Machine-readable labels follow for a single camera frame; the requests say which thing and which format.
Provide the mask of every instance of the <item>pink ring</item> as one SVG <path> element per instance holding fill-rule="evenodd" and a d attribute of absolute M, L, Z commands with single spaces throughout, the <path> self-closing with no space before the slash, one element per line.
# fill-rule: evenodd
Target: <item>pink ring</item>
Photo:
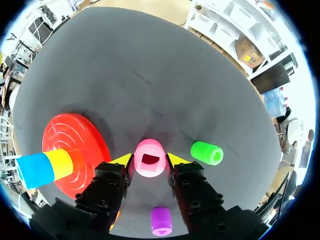
<path fill-rule="evenodd" d="M 152 164 L 144 163 L 144 155 L 150 158 L 158 158 L 158 161 Z M 134 152 L 135 170 L 142 176 L 153 178 L 160 175 L 166 168 L 166 154 L 161 144 L 154 139 L 145 139 L 141 141 Z"/>

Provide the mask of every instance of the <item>blue cylinder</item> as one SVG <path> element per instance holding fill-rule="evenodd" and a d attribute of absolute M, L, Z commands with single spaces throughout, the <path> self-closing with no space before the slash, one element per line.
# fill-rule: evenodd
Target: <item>blue cylinder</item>
<path fill-rule="evenodd" d="M 16 167 L 22 184 L 27 189 L 37 188 L 55 180 L 50 160 L 44 153 L 20 157 Z"/>

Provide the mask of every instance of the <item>green cylinder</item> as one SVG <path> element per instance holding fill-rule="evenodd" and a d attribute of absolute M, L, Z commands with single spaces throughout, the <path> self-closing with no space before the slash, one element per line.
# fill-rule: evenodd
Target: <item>green cylinder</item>
<path fill-rule="evenodd" d="M 215 145 L 196 141 L 190 149 L 191 156 L 206 164 L 216 166 L 224 158 L 224 151 Z"/>

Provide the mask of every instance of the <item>red plate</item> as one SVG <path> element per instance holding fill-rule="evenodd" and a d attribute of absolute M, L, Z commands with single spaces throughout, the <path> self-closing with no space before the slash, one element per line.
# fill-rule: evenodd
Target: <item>red plate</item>
<path fill-rule="evenodd" d="M 82 193 L 95 176 L 95 168 L 110 162 L 107 145 L 96 127 L 85 117 L 66 113 L 55 116 L 44 130 L 42 151 L 65 149 L 73 161 L 73 173 L 55 181 L 68 197 Z"/>

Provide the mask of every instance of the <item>stacked rings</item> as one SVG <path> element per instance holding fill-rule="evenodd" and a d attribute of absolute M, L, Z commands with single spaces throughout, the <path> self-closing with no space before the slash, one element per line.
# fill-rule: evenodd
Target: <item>stacked rings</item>
<path fill-rule="evenodd" d="M 64 149 L 23 156 L 16 160 L 19 177 L 27 189 L 37 188 L 73 173 L 74 165 Z"/>

